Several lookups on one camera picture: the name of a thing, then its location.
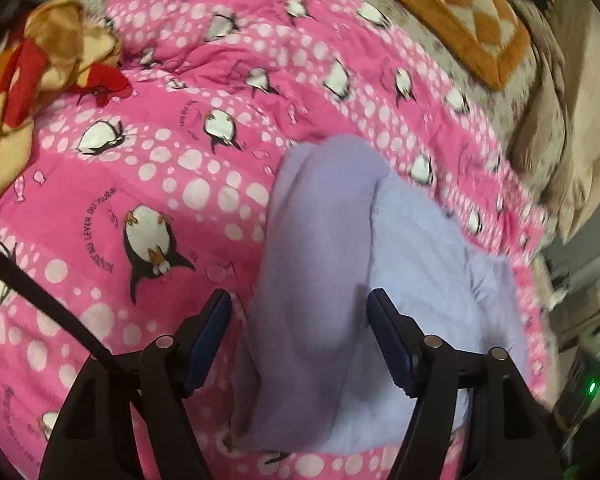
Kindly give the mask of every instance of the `purple cloth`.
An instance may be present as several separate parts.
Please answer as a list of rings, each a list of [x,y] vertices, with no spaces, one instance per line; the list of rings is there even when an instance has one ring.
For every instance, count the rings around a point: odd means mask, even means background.
[[[315,449],[365,323],[376,185],[389,167],[353,136],[289,150],[234,371],[234,444]]]

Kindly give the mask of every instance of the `black strap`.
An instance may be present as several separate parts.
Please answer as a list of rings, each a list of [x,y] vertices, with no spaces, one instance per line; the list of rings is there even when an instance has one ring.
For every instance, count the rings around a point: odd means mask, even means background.
[[[107,370],[117,376],[124,376],[124,371],[111,352],[89,332],[87,327],[2,252],[0,252],[0,280],[64,328]],[[130,396],[136,409],[142,413],[142,401],[138,393],[132,389]]]

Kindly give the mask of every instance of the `lavender fabric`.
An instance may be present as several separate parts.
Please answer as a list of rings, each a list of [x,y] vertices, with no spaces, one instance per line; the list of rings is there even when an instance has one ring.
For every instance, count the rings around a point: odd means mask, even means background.
[[[273,190],[238,345],[239,449],[346,455],[402,440],[414,401],[393,384],[366,322],[376,287],[425,333],[468,351],[503,346],[527,373],[506,261],[468,244],[361,139],[304,144],[288,152]],[[456,427],[465,415],[460,395]]]

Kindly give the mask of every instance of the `penguin print blanket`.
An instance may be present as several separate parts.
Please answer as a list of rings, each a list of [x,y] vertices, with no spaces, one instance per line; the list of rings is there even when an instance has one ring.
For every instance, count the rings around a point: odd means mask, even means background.
[[[508,256],[530,386],[542,396],[546,357],[528,263],[543,211],[483,111],[419,44],[362,0],[110,0],[102,23],[122,40],[134,94],[104,107],[66,94],[40,113],[29,166],[0,199],[0,250],[114,353],[173,333],[214,288],[230,291],[232,323],[187,405],[216,478],[375,480],[398,449],[287,456],[246,453],[227,438],[267,203],[296,142],[365,139],[455,214],[468,240]],[[28,479],[86,358],[0,282],[0,446]],[[139,417],[135,426],[146,477],[157,479]],[[445,478],[459,448],[456,438]]]

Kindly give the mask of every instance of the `silver screw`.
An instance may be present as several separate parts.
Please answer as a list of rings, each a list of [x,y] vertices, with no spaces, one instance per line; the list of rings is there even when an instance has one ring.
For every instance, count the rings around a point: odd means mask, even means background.
[[[158,348],[169,348],[173,344],[173,337],[170,335],[161,335],[158,339],[155,340],[155,345]]]
[[[507,351],[504,348],[500,348],[499,346],[496,346],[495,348],[491,349],[491,355],[498,361],[504,361],[507,357],[509,357]]]
[[[442,339],[437,335],[428,335],[424,338],[424,344],[430,348],[440,348],[442,346]]]

